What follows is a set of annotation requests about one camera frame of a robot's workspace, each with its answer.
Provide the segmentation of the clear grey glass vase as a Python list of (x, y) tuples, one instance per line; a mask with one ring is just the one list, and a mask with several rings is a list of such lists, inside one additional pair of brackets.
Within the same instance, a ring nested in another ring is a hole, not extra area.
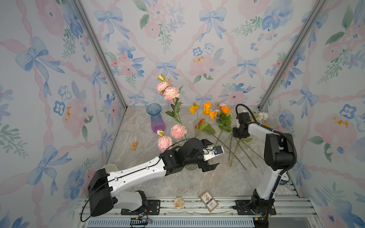
[(188, 164), (185, 166), (185, 168), (189, 171), (193, 171), (193, 170), (198, 169), (198, 164)]

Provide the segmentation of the white flower stem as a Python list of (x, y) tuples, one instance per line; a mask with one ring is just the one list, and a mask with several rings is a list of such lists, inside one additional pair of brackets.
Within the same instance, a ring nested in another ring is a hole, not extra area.
[(257, 123), (263, 124), (268, 127), (268, 124), (266, 123), (266, 120), (269, 117), (268, 113), (256, 112), (256, 111), (254, 111), (253, 113), (254, 113), (254, 117), (255, 117)]

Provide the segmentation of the yellow poppy flower stem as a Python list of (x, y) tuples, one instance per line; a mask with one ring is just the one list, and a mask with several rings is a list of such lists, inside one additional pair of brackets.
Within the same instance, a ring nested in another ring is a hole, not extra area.
[(217, 111), (212, 110), (212, 104), (210, 102), (204, 103), (200, 110), (200, 106), (196, 103), (192, 104), (189, 108), (190, 114), (197, 117), (197, 123), (195, 125), (194, 137), (197, 138), (200, 132), (205, 132), (208, 135), (215, 135), (216, 131), (210, 124), (210, 120), (214, 121), (218, 115)]

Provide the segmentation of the pink rose stem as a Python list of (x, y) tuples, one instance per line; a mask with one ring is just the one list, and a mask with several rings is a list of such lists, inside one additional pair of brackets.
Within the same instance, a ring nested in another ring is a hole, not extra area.
[(171, 82), (166, 79), (162, 74), (158, 75), (158, 80), (160, 81), (156, 89), (159, 95), (162, 95), (165, 101), (172, 102), (170, 104), (172, 111), (167, 111), (166, 114), (172, 117), (178, 124), (173, 126), (171, 129), (171, 135), (174, 139), (181, 139), (185, 137), (187, 130), (182, 123), (180, 118), (180, 108), (182, 103), (180, 102), (180, 89), (172, 86)]

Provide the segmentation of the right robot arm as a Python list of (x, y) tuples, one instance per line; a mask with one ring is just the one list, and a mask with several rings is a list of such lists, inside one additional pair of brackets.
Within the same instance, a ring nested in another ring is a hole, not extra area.
[(256, 123), (250, 119), (247, 112), (239, 113), (236, 119), (237, 126), (233, 128), (235, 138), (245, 139), (254, 136), (264, 142), (263, 158), (266, 170), (260, 185), (253, 192), (250, 204), (254, 213), (264, 213), (272, 208), (274, 194), (283, 174), (296, 162), (294, 150), (290, 144), (291, 137)]

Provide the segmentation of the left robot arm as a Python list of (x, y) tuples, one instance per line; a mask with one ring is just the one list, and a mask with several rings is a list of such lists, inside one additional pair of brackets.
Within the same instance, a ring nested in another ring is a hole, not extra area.
[(209, 164), (209, 160), (224, 154), (222, 146), (214, 146), (207, 139), (191, 138), (183, 143), (182, 146), (174, 143), (154, 159), (129, 169), (109, 173), (104, 168), (96, 171), (87, 187), (86, 203), (90, 207), (90, 215), (101, 216), (114, 207), (132, 215), (142, 214), (148, 208), (145, 193), (128, 192), (127, 189), (181, 172), (187, 165), (196, 164), (202, 172), (213, 171), (217, 164)]

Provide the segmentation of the blue purple glass vase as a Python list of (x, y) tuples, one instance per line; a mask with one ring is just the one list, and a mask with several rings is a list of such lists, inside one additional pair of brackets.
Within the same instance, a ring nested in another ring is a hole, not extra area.
[(159, 104), (150, 104), (146, 108), (147, 114), (150, 115), (151, 118), (151, 129), (154, 133), (157, 133), (158, 130), (165, 131), (166, 125), (161, 116), (162, 107)]

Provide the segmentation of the round beige coaster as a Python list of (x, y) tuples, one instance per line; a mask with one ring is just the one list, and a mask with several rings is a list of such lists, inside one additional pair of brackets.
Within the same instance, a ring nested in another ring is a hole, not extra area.
[(176, 197), (174, 199), (174, 207), (177, 209), (181, 209), (184, 207), (184, 199), (182, 197)]

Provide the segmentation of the small wooden block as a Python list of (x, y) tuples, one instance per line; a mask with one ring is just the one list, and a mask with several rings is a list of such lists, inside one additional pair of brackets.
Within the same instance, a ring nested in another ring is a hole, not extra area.
[(132, 146), (131, 146), (131, 150), (132, 151), (135, 151), (136, 150), (136, 147), (137, 147), (137, 142), (133, 142), (132, 143)]

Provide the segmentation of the cream white cup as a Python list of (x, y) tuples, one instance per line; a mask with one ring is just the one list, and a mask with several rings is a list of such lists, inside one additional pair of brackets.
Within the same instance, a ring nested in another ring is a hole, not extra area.
[(106, 164), (102, 167), (106, 173), (117, 172), (118, 168), (114, 164)]

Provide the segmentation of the right corner aluminium post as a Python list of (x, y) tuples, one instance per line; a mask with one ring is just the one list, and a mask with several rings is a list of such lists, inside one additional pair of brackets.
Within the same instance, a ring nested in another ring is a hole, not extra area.
[(297, 38), (293, 42), (291, 48), (289, 49), (286, 58), (283, 61), (281, 67), (279, 67), (275, 77), (273, 78), (272, 82), (270, 83), (268, 90), (264, 93), (263, 99), (258, 105), (259, 110), (265, 108), (266, 104), (269, 102), (271, 94), (274, 92), (277, 84), (281, 81), (282, 76), (284, 75), (285, 71), (288, 69), (289, 65), (292, 63), (295, 55), (299, 52), (305, 38), (310, 33), (312, 27), (315, 24), (315, 21), (320, 16), (324, 6), (326, 5), (327, 1), (319, 0), (315, 1), (314, 7), (310, 12), (309, 16), (307, 17), (307, 21), (301, 27), (301, 30), (298, 33)]

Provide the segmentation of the corner aluminium post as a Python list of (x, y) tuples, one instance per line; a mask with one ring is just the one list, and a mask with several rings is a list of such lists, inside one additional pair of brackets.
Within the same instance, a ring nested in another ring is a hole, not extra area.
[(107, 59), (105, 57), (103, 49), (100, 45), (100, 42), (98, 41), (98, 38), (93, 29), (93, 26), (90, 23), (88, 15), (85, 12), (82, 2), (79, 0), (71, 0), (70, 2), (72, 4), (72, 6), (74, 7), (76, 14), (79, 16), (80, 22), (81, 22), (82, 26), (84, 27), (86, 34), (89, 37), (90, 44), (92, 45), (93, 50), (95, 51), (98, 59), (100, 60), (100, 64), (101, 64), (102, 68), (104, 69), (104, 71), (106, 73), (106, 77), (110, 81), (111, 86), (116, 93), (117, 99), (120, 102), (122, 109), (124, 111), (126, 111), (127, 105), (123, 99), (121, 90), (118, 87), (117, 81), (116, 81), (115, 77), (113, 76), (113, 73), (111, 71), (109, 64), (107, 63)]
[(286, 58), (283, 61), (281, 67), (279, 67), (275, 77), (273, 78), (272, 82), (270, 83), (268, 90), (264, 93), (263, 99), (258, 105), (259, 110), (265, 108), (266, 104), (269, 102), (271, 94), (274, 92), (277, 84), (281, 81), (282, 76), (284, 75), (285, 71), (288, 69), (289, 65), (292, 63), (295, 55), (299, 52), (305, 38), (310, 33), (312, 27), (315, 24), (315, 21), (320, 16), (324, 6), (326, 5), (327, 1), (319, 0), (315, 1), (314, 7), (310, 12), (309, 16), (307, 17), (307, 21), (301, 27), (301, 30), (298, 33), (297, 38), (293, 42), (291, 48), (289, 49)]

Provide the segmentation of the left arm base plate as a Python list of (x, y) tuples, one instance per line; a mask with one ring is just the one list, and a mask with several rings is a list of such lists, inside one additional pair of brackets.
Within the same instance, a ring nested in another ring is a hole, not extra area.
[(135, 211), (122, 209), (121, 215), (130, 215), (130, 216), (142, 216), (144, 214), (147, 215), (159, 215), (161, 209), (161, 201), (160, 200), (147, 200), (147, 202), (143, 202), (142, 206)]

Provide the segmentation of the aluminium rail frame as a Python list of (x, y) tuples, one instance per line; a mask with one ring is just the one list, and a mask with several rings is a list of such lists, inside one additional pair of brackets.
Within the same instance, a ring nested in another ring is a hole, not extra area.
[[(248, 202), (245, 196), (216, 197), (218, 207), (212, 212), (198, 197), (185, 197), (184, 207), (177, 209), (171, 197), (160, 197), (159, 214), (149, 212), (143, 218), (122, 215), (121, 210), (78, 221), (76, 228), (257, 228), (261, 215), (248, 208), (233, 209), (237, 202)], [(279, 195), (269, 216), (270, 228), (322, 228), (319, 216), (308, 198)]]

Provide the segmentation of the left corner aluminium post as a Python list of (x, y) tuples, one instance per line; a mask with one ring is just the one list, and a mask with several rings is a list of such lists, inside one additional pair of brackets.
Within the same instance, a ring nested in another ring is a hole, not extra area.
[(86, 34), (89, 37), (90, 44), (92, 45), (93, 50), (95, 51), (98, 59), (100, 60), (100, 64), (101, 64), (102, 68), (104, 69), (104, 71), (106, 73), (106, 77), (110, 81), (111, 86), (116, 93), (117, 99), (120, 102), (122, 109), (124, 111), (126, 111), (127, 105), (123, 99), (121, 90), (118, 87), (117, 81), (116, 81), (115, 77), (113, 76), (113, 73), (111, 71), (109, 64), (107, 63), (107, 59), (105, 57), (103, 49), (100, 45), (100, 42), (98, 41), (98, 38), (93, 29), (93, 26), (90, 23), (88, 15), (85, 12), (82, 2), (79, 0), (71, 0), (70, 2), (72, 4), (72, 6), (74, 7), (76, 14), (79, 16), (80, 22), (81, 22), (82, 26), (84, 27)]

